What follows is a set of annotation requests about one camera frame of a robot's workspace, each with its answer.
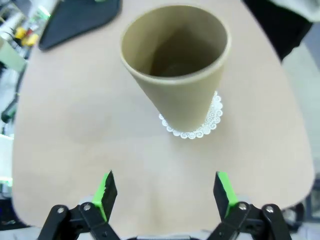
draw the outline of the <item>white paper doily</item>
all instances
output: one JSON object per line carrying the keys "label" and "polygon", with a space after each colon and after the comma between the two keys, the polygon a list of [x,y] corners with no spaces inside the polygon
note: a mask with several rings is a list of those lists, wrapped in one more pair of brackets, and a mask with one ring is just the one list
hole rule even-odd
{"label": "white paper doily", "polygon": [[180,136],[183,139],[202,138],[204,135],[210,134],[212,130],[217,128],[217,124],[220,123],[220,117],[223,114],[222,107],[223,105],[221,103],[221,97],[218,96],[218,92],[215,91],[204,123],[198,129],[190,132],[174,130],[171,126],[169,126],[161,114],[159,114],[159,118],[162,120],[162,125],[166,127],[166,130],[170,133],[173,133],[174,136]]}

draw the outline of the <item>green gripper pad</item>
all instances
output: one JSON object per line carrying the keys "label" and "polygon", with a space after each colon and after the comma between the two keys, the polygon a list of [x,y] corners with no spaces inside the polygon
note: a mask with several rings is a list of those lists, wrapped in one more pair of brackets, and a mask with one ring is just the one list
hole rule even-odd
{"label": "green gripper pad", "polygon": [[213,195],[218,207],[220,218],[223,220],[229,214],[230,208],[238,202],[237,196],[231,186],[226,172],[216,172]]}
{"label": "green gripper pad", "polygon": [[100,209],[106,222],[109,221],[118,191],[112,171],[106,173],[93,196],[92,203]]}

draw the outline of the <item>beige table surface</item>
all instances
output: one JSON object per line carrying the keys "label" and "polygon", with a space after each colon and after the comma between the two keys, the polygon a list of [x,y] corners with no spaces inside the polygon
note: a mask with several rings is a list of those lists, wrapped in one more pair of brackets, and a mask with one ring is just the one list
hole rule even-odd
{"label": "beige table surface", "polygon": [[[219,94],[223,116],[201,139],[173,136],[120,61],[120,37],[137,15],[165,3],[222,16],[233,36]],[[73,208],[113,170],[110,223],[121,236],[213,229],[216,171],[261,207],[303,199],[314,180],[304,122],[266,36],[239,0],[124,0],[110,24],[48,52],[26,71],[13,150],[18,216],[42,226],[51,207]]]}

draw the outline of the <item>paper cup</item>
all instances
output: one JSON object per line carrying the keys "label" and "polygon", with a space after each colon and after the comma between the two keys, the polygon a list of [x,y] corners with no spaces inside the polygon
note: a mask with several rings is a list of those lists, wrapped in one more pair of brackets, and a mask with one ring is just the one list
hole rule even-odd
{"label": "paper cup", "polygon": [[170,5],[130,24],[121,59],[169,125],[190,132],[206,119],[230,48],[230,33],[215,15]]}

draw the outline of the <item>black object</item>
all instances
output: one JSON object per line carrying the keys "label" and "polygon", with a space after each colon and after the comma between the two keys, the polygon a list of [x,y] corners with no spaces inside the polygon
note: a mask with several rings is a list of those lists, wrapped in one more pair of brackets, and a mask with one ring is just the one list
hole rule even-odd
{"label": "black object", "polygon": [[[114,188],[115,185],[106,188],[104,196],[115,196],[108,193]],[[224,196],[215,192],[214,197],[219,198],[221,202]],[[113,206],[115,199],[115,197],[110,197],[106,201],[106,197],[102,198],[102,205],[106,203],[109,205],[103,207],[106,216],[111,214],[112,207],[110,206]],[[207,240],[234,240],[239,233],[251,234],[254,240],[291,240],[282,212],[275,204],[268,204],[258,209],[252,204],[238,202],[229,210],[226,217],[225,211],[221,210],[219,214],[221,223]],[[38,240],[76,240],[79,234],[87,232],[90,232],[95,240],[120,240],[108,221],[103,219],[100,209],[91,202],[85,202],[71,210],[64,205],[54,206],[44,223]]]}
{"label": "black object", "polygon": [[304,17],[269,0],[243,0],[243,2],[259,22],[281,61],[300,45],[312,26],[312,23]]}
{"label": "black object", "polygon": [[1,81],[1,75],[6,69],[7,69],[6,65],[3,62],[0,62],[0,81]]}
{"label": "black object", "polygon": [[19,78],[17,80],[17,83],[15,85],[15,95],[14,99],[9,103],[9,105],[5,108],[5,110],[1,113],[1,120],[7,124],[10,121],[13,121],[16,115],[17,106],[18,106],[18,100],[19,100],[19,91],[22,79],[25,75],[26,66],[22,69]]}
{"label": "black object", "polygon": [[120,0],[59,1],[39,40],[39,49],[47,50],[75,36],[111,21],[119,12]]}
{"label": "black object", "polygon": [[12,199],[0,199],[0,231],[28,228],[16,215]]}

